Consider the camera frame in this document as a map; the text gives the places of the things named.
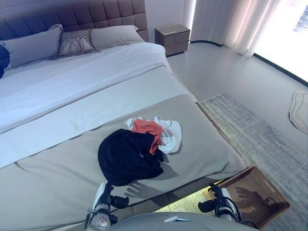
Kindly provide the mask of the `robot right five-finger hand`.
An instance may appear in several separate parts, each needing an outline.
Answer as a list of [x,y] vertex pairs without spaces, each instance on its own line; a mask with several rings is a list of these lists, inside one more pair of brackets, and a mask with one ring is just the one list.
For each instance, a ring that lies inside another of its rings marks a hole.
[[229,203],[229,198],[223,195],[222,189],[213,183],[209,185],[211,187],[211,191],[214,193],[214,199],[199,202],[199,210],[203,213],[214,211],[216,217],[220,217],[222,215],[234,215],[234,211]]

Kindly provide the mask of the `robot left five-finger hand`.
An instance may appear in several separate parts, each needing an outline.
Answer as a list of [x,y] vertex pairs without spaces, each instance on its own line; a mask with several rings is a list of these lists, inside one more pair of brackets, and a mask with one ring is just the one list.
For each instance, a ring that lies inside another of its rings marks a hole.
[[105,209],[109,212],[111,207],[123,209],[128,206],[129,198],[111,195],[113,189],[114,186],[110,183],[102,183],[99,186],[92,207],[95,211]]

